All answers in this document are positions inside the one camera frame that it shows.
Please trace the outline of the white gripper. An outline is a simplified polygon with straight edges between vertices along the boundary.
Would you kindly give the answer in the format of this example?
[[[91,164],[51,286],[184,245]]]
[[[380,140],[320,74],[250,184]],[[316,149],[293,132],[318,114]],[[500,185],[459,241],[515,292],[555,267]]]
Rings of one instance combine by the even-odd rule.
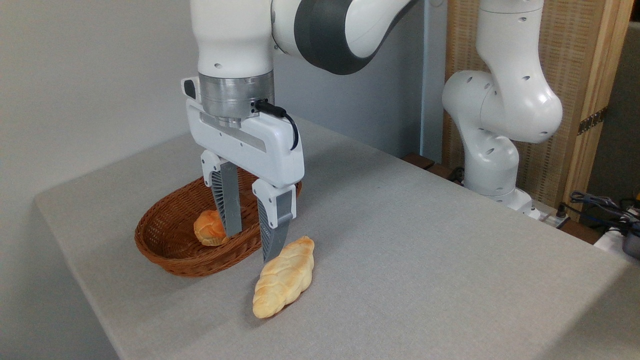
[[[182,79],[186,112],[194,141],[205,148],[201,166],[227,237],[242,231],[238,167],[259,179],[253,183],[258,203],[263,262],[281,254],[290,222],[297,216],[297,187],[305,175],[302,143],[295,149],[288,120],[258,112],[233,126],[202,107],[199,79]]]

